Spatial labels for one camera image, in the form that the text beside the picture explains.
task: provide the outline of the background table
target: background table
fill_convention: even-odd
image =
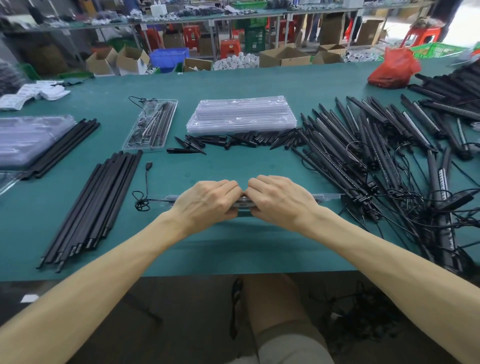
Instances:
[[[450,63],[452,60],[448,58],[425,60],[422,62],[422,73],[450,73],[452,68],[447,67]],[[164,208],[152,202],[149,212],[138,212],[131,195],[134,190],[145,192],[144,166],[148,161],[153,162],[149,171],[151,198],[181,194],[202,180],[237,180],[245,189],[248,179],[258,174],[290,177],[312,193],[338,192],[318,173],[305,169],[291,151],[282,148],[270,151],[268,147],[234,146],[226,151],[218,146],[207,146],[207,155],[145,153],[115,226],[99,248],[70,259],[60,274],[55,274],[50,266],[36,270],[40,256],[95,165],[121,149],[135,123],[141,110],[128,100],[128,96],[178,99],[167,139],[168,147],[177,147],[174,136],[184,136],[185,125],[202,99],[284,95],[298,118],[301,112],[310,114],[319,102],[327,109],[335,109],[335,96],[343,101],[347,95],[358,99],[375,96],[384,105],[395,103],[397,106],[401,106],[401,93],[406,93],[411,99],[422,99],[421,95],[406,90],[384,90],[367,85],[368,75],[378,65],[379,62],[366,62],[102,77],[72,87],[72,93],[61,100],[31,102],[15,115],[71,114],[77,120],[97,118],[101,126],[45,177],[18,182],[0,196],[0,281],[64,278],[154,220]],[[468,130],[467,138],[476,141],[478,133]],[[419,152],[418,158],[426,168],[426,159]],[[478,158],[459,163],[480,180]],[[452,169],[450,189],[453,192],[473,187],[456,169]],[[325,206],[336,212],[342,208],[340,201],[328,202]],[[383,225],[382,229],[387,240],[399,243],[392,231],[384,229]],[[378,233],[374,225],[372,232]],[[476,234],[473,228],[462,228],[457,231],[457,242],[470,243],[475,240]],[[480,247],[468,248],[467,252],[474,260],[480,261]],[[255,218],[237,218],[217,224],[173,246],[149,267],[145,275],[351,269],[354,267],[350,263],[321,244]]]

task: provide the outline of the left hand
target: left hand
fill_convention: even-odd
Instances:
[[[217,222],[236,218],[238,208],[232,205],[241,196],[243,190],[236,181],[201,181],[182,193],[166,214],[178,222],[188,236]]]

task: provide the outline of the red plastic bag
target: red plastic bag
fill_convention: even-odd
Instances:
[[[385,50],[385,60],[368,77],[368,83],[383,88],[403,88],[410,77],[421,71],[420,62],[408,48]]]

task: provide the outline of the blue plastic crate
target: blue plastic crate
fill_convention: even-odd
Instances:
[[[183,60],[189,57],[188,48],[155,49],[150,53],[150,63],[155,67],[174,69],[178,63],[183,63]]]

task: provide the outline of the beige shorts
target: beige shorts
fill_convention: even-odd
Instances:
[[[309,321],[290,321],[268,328],[256,338],[258,356],[230,364],[334,364],[323,336]]]

